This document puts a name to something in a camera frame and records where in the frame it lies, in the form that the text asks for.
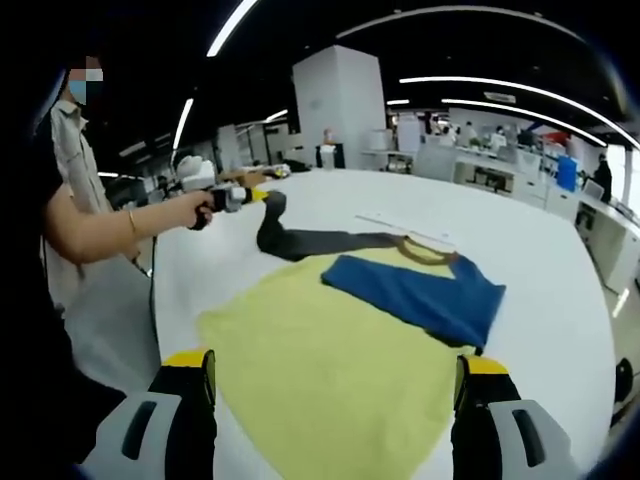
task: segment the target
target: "blue bin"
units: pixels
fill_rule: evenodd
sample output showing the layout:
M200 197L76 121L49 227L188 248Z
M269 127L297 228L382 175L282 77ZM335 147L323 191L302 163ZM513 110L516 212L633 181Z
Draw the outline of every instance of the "blue bin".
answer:
M576 191L576 176L578 163L571 157L562 155L558 157L558 186L570 192Z

